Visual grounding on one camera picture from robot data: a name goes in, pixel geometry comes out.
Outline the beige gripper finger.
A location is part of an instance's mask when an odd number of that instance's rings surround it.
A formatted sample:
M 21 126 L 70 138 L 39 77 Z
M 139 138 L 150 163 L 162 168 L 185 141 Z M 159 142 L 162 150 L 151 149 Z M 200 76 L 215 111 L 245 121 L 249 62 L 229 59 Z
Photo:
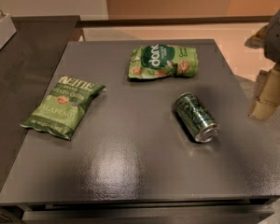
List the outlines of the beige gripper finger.
M 260 28 L 255 34 L 250 36 L 246 42 L 245 46 L 249 48 L 262 48 L 264 43 L 264 38 L 266 36 L 268 26 L 265 25 Z
M 269 119 L 280 106 L 280 63 L 271 70 L 260 70 L 257 76 L 249 116 L 253 119 Z

